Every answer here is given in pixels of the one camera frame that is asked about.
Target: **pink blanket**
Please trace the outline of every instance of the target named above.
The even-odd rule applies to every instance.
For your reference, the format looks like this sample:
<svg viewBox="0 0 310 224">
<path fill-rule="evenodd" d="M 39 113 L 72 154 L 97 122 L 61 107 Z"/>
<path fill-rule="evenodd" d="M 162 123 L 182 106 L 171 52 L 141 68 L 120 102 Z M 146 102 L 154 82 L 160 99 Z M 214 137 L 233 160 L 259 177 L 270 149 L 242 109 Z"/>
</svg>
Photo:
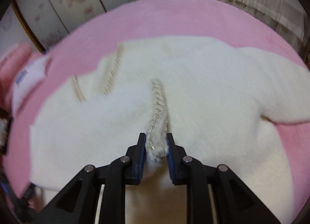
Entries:
<svg viewBox="0 0 310 224">
<path fill-rule="evenodd" d="M 118 41 L 163 35 L 211 36 L 233 47 L 277 53 L 304 66 L 275 31 L 228 4 L 215 0 L 139 0 L 123 5 L 84 24 L 49 52 L 53 61 L 47 79 L 16 117 L 9 154 L 3 162 L 17 194 L 29 181 L 29 125 L 45 99 L 69 76 L 94 70 L 102 56 L 115 50 Z M 297 214 L 310 195 L 310 123 L 277 125 L 277 129 L 292 172 Z"/>
</svg>

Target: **gold trim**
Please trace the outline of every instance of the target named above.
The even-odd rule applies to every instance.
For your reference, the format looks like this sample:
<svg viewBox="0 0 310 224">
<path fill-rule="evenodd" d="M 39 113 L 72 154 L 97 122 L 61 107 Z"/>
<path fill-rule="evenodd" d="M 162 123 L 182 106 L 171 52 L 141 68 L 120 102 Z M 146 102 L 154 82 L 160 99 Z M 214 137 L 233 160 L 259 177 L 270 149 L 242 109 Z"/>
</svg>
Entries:
<svg viewBox="0 0 310 224">
<path fill-rule="evenodd" d="M 19 7 L 17 5 L 16 0 L 13 0 L 12 7 L 13 7 L 14 13 L 15 13 L 18 21 L 20 22 L 21 26 L 25 30 L 25 32 L 28 35 L 29 39 L 31 39 L 32 43 L 37 47 L 37 49 L 41 53 L 43 53 L 45 51 L 45 48 L 42 46 L 42 44 L 39 42 L 39 40 L 37 39 L 35 34 L 32 32 L 32 30 L 28 26 L 26 20 L 24 19 L 23 15 L 21 13 L 21 10 L 19 9 Z"/>
</svg>

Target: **metal screw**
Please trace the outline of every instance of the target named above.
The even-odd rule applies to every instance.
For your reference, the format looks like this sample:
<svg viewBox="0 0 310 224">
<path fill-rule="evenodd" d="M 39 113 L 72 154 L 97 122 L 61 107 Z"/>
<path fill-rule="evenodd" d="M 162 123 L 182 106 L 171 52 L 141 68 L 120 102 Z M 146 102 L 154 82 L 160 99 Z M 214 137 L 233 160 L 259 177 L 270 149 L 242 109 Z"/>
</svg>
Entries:
<svg viewBox="0 0 310 224">
<path fill-rule="evenodd" d="M 221 172 L 227 172 L 228 171 L 228 167 L 227 167 L 227 165 L 219 165 L 219 170 Z"/>
<path fill-rule="evenodd" d="M 128 162 L 128 161 L 130 160 L 130 158 L 127 157 L 127 156 L 123 156 L 123 157 L 120 158 L 120 160 L 121 160 L 123 163 L 126 163 L 126 162 Z"/>
<path fill-rule="evenodd" d="M 93 169 L 95 168 L 95 166 L 93 165 L 87 165 L 84 167 L 85 172 L 89 173 L 91 172 Z"/>
<path fill-rule="evenodd" d="M 183 157 L 183 161 L 186 162 L 186 163 L 189 163 L 189 162 L 193 161 L 193 158 L 191 156 L 184 156 Z"/>
</svg>

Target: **pink surface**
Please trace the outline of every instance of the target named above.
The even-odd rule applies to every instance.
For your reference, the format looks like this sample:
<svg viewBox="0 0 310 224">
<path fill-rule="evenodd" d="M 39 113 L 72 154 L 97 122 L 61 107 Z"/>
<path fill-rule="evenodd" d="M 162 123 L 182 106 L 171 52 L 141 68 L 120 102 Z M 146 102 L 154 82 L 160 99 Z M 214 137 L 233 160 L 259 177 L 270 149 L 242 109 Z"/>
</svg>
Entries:
<svg viewBox="0 0 310 224">
<path fill-rule="evenodd" d="M 7 175 L 18 194 L 29 181 L 29 125 L 45 99 L 69 76 L 94 70 L 102 56 L 116 49 L 118 41 L 163 35 L 211 36 L 233 47 L 250 46 L 277 53 L 303 66 L 297 53 L 275 31 L 225 3 L 140 0 L 123 5 L 84 24 L 50 51 L 53 61 L 47 80 L 16 117 L 9 154 L 4 158 Z M 310 195 L 310 123 L 277 128 L 292 170 L 298 213 Z"/>
</svg>

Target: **white fleece fabric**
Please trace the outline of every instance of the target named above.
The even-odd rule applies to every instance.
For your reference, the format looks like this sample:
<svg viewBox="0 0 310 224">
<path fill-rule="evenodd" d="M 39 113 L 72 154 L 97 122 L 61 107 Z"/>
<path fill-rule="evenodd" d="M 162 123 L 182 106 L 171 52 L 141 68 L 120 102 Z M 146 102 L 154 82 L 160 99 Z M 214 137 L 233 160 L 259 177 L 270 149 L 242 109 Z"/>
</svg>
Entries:
<svg viewBox="0 0 310 224">
<path fill-rule="evenodd" d="M 115 56 L 72 80 L 42 107 L 31 128 L 32 182 L 60 190 L 87 164 L 103 166 L 146 132 L 150 80 L 161 81 L 168 132 L 203 164 L 227 164 L 281 223 L 291 223 L 294 188 L 273 122 L 310 120 L 306 69 L 273 53 L 235 49 L 207 37 L 167 36 L 123 43 L 108 95 L 102 94 Z M 166 164 L 126 190 L 126 223 L 185 223 L 186 189 L 173 186 Z"/>
</svg>

